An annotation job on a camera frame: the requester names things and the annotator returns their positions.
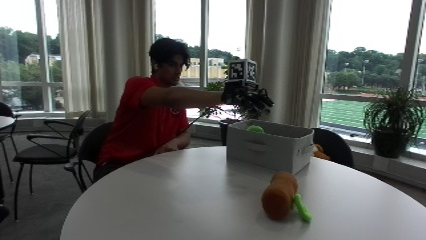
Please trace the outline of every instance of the white curtain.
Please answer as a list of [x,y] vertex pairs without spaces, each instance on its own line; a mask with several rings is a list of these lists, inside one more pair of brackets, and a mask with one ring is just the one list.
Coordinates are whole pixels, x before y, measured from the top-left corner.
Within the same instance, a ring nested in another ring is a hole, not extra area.
[[266,120],[318,125],[329,0],[249,0],[248,58],[276,102]]
[[149,75],[153,0],[57,0],[65,115],[112,121],[125,80]]
[[91,106],[88,31],[83,0],[57,0],[65,117],[75,117]]

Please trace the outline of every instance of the orange carrot toy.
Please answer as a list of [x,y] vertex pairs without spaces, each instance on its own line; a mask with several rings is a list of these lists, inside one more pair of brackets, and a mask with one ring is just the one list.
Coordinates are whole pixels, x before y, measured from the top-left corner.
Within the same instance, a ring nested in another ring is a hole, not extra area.
[[289,215],[293,204],[305,221],[310,221],[312,216],[301,202],[301,195],[297,194],[297,180],[288,172],[278,172],[270,179],[270,185],[262,194],[262,207],[270,219],[280,221]]

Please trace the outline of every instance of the orange object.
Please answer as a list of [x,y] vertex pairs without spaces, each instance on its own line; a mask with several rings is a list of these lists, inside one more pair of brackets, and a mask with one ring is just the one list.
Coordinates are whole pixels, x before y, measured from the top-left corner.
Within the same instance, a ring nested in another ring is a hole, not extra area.
[[262,207],[270,219],[280,221],[289,215],[297,188],[297,180],[290,173],[278,172],[272,177],[262,194]]
[[330,160],[330,157],[324,153],[324,149],[320,144],[314,144],[313,156],[325,160]]

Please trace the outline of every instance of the table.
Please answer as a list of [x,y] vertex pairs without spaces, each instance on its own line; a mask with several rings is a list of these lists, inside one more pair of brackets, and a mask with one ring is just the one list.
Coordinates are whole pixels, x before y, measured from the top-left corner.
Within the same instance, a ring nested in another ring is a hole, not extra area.
[[[7,129],[15,123],[15,118],[0,116],[0,131]],[[0,165],[0,204],[4,202],[4,186],[3,186],[3,176],[1,176],[1,165]]]
[[81,195],[60,239],[425,239],[426,208],[372,176],[317,158],[296,175],[312,222],[296,210],[284,222],[269,220],[261,194],[273,174],[226,161],[225,147],[143,159]]

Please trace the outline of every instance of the chair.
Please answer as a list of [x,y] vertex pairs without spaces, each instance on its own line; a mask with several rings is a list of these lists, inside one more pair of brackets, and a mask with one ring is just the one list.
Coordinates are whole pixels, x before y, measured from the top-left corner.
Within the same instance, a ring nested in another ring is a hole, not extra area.
[[0,132],[0,143],[1,143],[1,148],[3,148],[4,160],[5,160],[5,164],[7,164],[7,168],[8,168],[9,179],[11,179],[11,182],[13,182],[13,176],[12,176],[12,172],[11,172],[9,158],[8,158],[8,154],[5,151],[4,140],[11,138],[13,149],[15,149],[15,154],[17,154],[13,133],[15,133],[15,128],[16,128],[17,118],[20,117],[20,115],[16,115],[13,113],[11,107],[5,103],[0,102],[0,116],[15,118],[15,123],[7,129],[4,129],[4,131]]
[[[21,180],[21,174],[24,165],[29,164],[29,192],[32,191],[32,169],[33,165],[53,165],[53,164],[65,164],[71,159],[77,155],[77,141],[80,136],[84,133],[83,125],[87,116],[91,114],[91,110],[87,110],[79,117],[76,124],[65,124],[67,126],[73,126],[69,136],[65,137],[63,134],[59,136],[53,135],[41,135],[41,134],[29,134],[27,139],[36,144],[36,146],[29,147],[20,151],[13,159],[13,162],[20,163],[20,169],[17,174],[17,181],[15,186],[15,220],[17,221],[17,193],[19,193],[19,184]],[[59,140],[59,143],[41,143],[45,140]]]
[[104,140],[107,139],[112,124],[113,122],[104,123],[88,133],[79,149],[79,154],[77,154],[79,161],[68,163],[64,167],[67,171],[75,172],[75,168],[76,166],[79,166],[79,179],[76,180],[77,180],[77,184],[81,192],[84,192],[88,189],[85,185],[84,177],[83,177],[83,169],[89,177],[91,182],[93,183],[93,178],[91,177],[91,174],[88,172],[88,169],[84,165],[83,160],[89,161],[92,163],[97,162],[97,156],[101,150]]
[[330,160],[354,168],[354,158],[345,139],[330,130],[322,128],[313,128],[313,130],[314,143],[321,145],[324,153],[330,157]]
[[0,204],[0,223],[9,216],[9,209]]

